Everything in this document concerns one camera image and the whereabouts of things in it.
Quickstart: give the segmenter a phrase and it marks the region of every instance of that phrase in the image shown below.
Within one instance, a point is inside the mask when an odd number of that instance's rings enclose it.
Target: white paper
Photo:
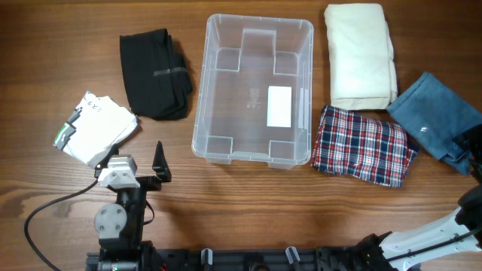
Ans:
[[[270,86],[268,88],[267,125],[291,127],[291,87]]]

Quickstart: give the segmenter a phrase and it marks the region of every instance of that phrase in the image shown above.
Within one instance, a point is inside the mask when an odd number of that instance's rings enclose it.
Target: wood grain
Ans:
[[[425,151],[401,189],[346,176],[234,161],[218,166],[191,151],[207,18],[214,13],[309,20],[315,27],[313,133],[329,103],[329,61],[323,12],[328,1],[192,1],[0,5],[0,262],[1,270],[41,270],[23,236],[37,206],[86,187],[93,172],[52,147],[53,138],[87,90],[128,106],[118,36],[166,27],[190,66],[195,93],[188,118],[141,118],[142,130],[122,148],[139,174],[151,174],[157,140],[172,170],[171,184],[150,193],[156,212],[145,239],[157,248],[314,248],[353,245],[370,233],[409,230],[452,212],[476,185]],[[399,90],[424,71],[482,110],[482,23],[478,1],[380,1],[388,20]],[[381,111],[367,116],[388,120]],[[98,250],[93,217],[114,201],[96,187],[39,213],[32,238],[58,267],[83,270]],[[482,269],[480,254],[423,264],[424,270]]]

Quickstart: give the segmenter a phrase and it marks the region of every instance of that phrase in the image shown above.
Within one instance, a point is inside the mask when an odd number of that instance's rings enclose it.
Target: folded black cloth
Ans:
[[[120,54],[127,99],[134,114],[155,120],[187,117],[191,79],[166,29],[121,36]]]

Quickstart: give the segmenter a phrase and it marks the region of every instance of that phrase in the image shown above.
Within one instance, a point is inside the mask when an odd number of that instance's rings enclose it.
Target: black cable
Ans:
[[[154,210],[152,209],[151,204],[149,204],[149,201],[146,200],[146,201],[145,201],[145,204],[146,204],[147,207],[149,207],[149,209],[150,209],[151,212],[152,212],[152,218],[151,218],[150,220],[148,220],[148,221],[144,221],[144,225],[147,225],[147,224],[150,224],[152,221],[154,221]]]
[[[402,255],[398,255],[398,256],[395,256],[395,257],[391,257],[389,259],[387,259],[387,261],[393,261],[393,260],[399,260],[399,259],[402,259],[402,258],[405,258],[405,257],[412,257],[414,255],[417,255],[417,254],[421,254],[423,252],[427,252],[427,251],[431,251],[431,250],[434,250],[434,249],[437,249],[437,248],[441,248],[445,245],[450,245],[450,244],[453,244],[454,242],[459,242],[469,236],[473,236],[475,234],[477,234],[478,232],[480,232],[482,230],[482,226],[480,227],[477,227],[471,231],[469,231],[468,233],[466,234],[462,234],[461,236],[456,236],[450,240],[447,240],[445,242],[442,242],[442,243],[438,243],[437,245],[432,245],[432,246],[429,246],[427,248],[422,248],[422,249],[419,249],[417,251],[410,251],[406,254],[402,254]]]
[[[30,246],[32,247],[33,251],[35,251],[35,253],[53,270],[55,271],[61,271],[59,268],[57,268],[56,266],[53,265],[53,263],[51,263],[37,248],[37,246],[33,243],[32,241],[32,238],[30,238],[30,234],[29,234],[29,223],[30,221],[32,220],[33,216],[36,215],[38,212],[40,212],[41,210],[47,208],[48,206],[51,206],[55,203],[58,203],[58,202],[61,202],[63,200],[66,200],[66,199],[71,199],[75,196],[78,196],[80,194],[83,194],[85,192],[87,192],[88,190],[90,190],[90,188],[96,186],[97,184],[97,180],[95,182],[93,182],[91,185],[89,185],[88,187],[84,188],[83,190],[80,190],[78,192],[75,192],[73,194],[70,194],[68,196],[63,196],[59,199],[54,199],[52,200],[51,202],[47,202],[45,203],[44,205],[38,207],[37,209],[35,209],[29,216],[28,218],[25,220],[25,224],[23,226],[23,232],[25,233],[25,238],[27,238],[27,242],[29,242]]]

